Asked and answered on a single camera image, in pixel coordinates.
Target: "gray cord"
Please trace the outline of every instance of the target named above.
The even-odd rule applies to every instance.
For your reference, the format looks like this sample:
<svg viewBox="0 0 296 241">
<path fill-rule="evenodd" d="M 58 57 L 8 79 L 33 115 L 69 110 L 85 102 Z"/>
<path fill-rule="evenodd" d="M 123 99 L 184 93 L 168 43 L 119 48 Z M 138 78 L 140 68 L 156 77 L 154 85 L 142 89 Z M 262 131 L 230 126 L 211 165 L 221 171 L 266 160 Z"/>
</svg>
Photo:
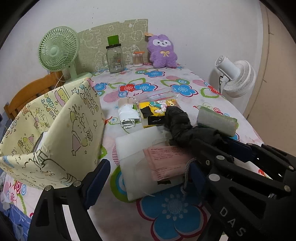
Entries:
<svg viewBox="0 0 296 241">
<path fill-rule="evenodd" d="M 61 76 L 60 78 L 57 77 L 57 73 L 56 73 L 56 72 L 55 72 L 55 75 L 56 75 L 56 78 L 58 79 L 58 82 L 57 82 L 56 86 L 54 87 L 54 89 L 57 87 L 57 85 L 58 85 L 58 83 L 59 83 L 60 81 L 62 81 L 62 82 L 66 82 L 66 80 L 61 80 L 61 78 L 64 76 L 63 73 L 62 73 L 62 76 Z"/>
<path fill-rule="evenodd" d="M 190 167 L 190 164 L 194 161 L 196 161 L 196 157 L 192 158 L 190 161 L 188 161 L 186 163 L 186 166 L 185 166 L 185 180 L 184 180 L 184 185 L 181 186 L 181 193 L 183 195 L 186 195 L 187 192 L 185 191 L 186 187 L 187 187 L 187 183 L 188 183 L 188 174 L 189 174 L 189 167 Z"/>
</svg>

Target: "glass mug handle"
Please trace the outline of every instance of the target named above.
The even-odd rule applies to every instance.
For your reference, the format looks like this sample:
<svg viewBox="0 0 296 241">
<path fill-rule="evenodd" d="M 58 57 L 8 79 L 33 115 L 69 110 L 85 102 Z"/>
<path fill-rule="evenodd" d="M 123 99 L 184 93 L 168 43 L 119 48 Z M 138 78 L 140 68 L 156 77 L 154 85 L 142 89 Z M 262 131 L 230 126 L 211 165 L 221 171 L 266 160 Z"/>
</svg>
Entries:
<svg viewBox="0 0 296 241">
<path fill-rule="evenodd" d="M 105 62 L 105 56 L 106 56 L 106 54 L 104 53 L 104 54 L 102 55 L 102 63 L 103 63 L 103 66 L 104 66 L 105 68 L 108 69 L 108 62 L 107 62 L 107 64 L 106 64 L 106 62 Z"/>
</svg>

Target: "electric cord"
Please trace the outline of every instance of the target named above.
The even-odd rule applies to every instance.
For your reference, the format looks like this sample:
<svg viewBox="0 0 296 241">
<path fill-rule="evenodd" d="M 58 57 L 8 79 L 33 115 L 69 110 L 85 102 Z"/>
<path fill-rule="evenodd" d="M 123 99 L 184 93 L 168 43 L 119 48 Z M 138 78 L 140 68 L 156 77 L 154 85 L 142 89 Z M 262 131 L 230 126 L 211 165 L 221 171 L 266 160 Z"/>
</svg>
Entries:
<svg viewBox="0 0 296 241">
<path fill-rule="evenodd" d="M 221 78 L 223 78 L 222 75 L 219 77 L 219 93 L 220 94 L 221 94 Z"/>
<path fill-rule="evenodd" d="M 62 74 L 62 76 L 61 76 L 60 78 L 58 78 L 56 72 L 55 72 L 55 75 L 56 75 L 56 78 L 57 78 L 58 82 L 57 82 L 56 86 L 54 87 L 54 89 L 57 87 L 57 85 L 58 85 L 58 83 L 59 83 L 60 81 L 62 81 L 62 82 L 66 82 L 66 80 L 61 80 L 61 78 L 64 76 L 64 74 Z"/>
</svg>

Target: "purple plush toy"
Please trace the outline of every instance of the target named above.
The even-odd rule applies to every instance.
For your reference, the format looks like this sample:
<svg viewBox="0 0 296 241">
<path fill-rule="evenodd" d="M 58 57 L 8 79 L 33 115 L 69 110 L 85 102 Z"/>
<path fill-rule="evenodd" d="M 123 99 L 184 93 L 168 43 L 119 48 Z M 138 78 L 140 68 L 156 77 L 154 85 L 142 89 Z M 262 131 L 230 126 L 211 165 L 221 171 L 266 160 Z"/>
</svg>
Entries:
<svg viewBox="0 0 296 241">
<path fill-rule="evenodd" d="M 149 38 L 147 49 L 150 52 L 150 61 L 154 68 L 176 68 L 177 55 L 173 43 L 166 35 L 154 35 Z"/>
</svg>

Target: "blue fabric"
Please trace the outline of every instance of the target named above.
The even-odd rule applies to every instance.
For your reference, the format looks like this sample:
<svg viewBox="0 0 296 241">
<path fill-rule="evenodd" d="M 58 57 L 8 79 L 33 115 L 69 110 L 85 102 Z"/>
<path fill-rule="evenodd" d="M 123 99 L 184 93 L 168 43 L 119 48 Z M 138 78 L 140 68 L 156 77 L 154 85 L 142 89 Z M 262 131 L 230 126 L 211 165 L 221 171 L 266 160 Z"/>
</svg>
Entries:
<svg viewBox="0 0 296 241">
<path fill-rule="evenodd" d="M 23 214 L 23 212 L 13 204 L 11 204 L 11 208 L 6 211 L 3 210 L 2 205 L 0 204 L 0 211 L 12 221 L 13 232 L 16 239 L 27 241 L 31 219 L 27 215 Z"/>
</svg>

